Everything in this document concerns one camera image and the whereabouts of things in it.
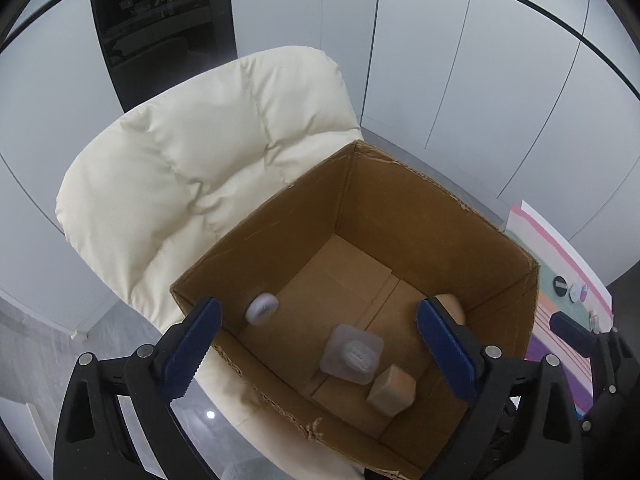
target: brown box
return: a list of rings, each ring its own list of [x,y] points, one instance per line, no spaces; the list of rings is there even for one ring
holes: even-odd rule
[[[263,326],[244,311],[280,300]],[[425,296],[451,293],[484,344],[523,357],[533,326],[538,264],[427,177],[364,142],[345,146],[222,238],[177,280],[184,312],[203,296],[223,305],[214,348],[309,439],[392,478],[418,479],[460,421],[415,326]],[[345,323],[385,340],[377,373],[396,364],[417,381],[394,418],[366,403],[370,384],[318,369]]]

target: tan round object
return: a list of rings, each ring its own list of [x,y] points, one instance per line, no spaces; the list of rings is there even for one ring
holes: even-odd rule
[[[465,311],[462,310],[462,306],[453,294],[437,294],[437,300],[442,304],[444,308],[447,309],[449,315],[455,320],[459,325],[464,325],[465,323]]]

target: purple stripe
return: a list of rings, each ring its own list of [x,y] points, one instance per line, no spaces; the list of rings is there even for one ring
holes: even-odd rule
[[[529,339],[529,347],[525,359],[527,361],[540,361],[545,355],[552,353],[540,339],[533,334]],[[593,406],[593,395],[584,387],[582,383],[567,368],[564,369],[571,394],[574,396],[574,403],[578,410],[586,413]]]

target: gray floor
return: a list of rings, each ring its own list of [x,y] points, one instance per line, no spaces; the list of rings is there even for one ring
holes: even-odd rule
[[[91,351],[99,359],[122,357],[145,342],[155,343],[159,337],[151,323],[124,303],[116,304],[89,332],[86,341],[75,342],[0,300],[0,397],[32,402],[53,442],[66,385],[80,354]],[[121,397],[121,405],[143,465],[164,478],[129,397]],[[249,476],[230,476],[229,471],[226,478],[263,478],[260,464],[266,460],[252,460],[260,458],[260,453],[226,421],[195,381],[183,398],[172,402],[172,408],[217,475],[222,476],[228,466],[251,460]],[[207,418],[209,410],[215,412],[215,418]],[[272,469],[268,463],[263,466],[265,471]],[[230,469],[242,471],[237,466]]]

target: dark glass door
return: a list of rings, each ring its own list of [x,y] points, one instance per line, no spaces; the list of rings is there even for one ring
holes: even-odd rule
[[[125,111],[235,59],[231,0],[91,0]]]

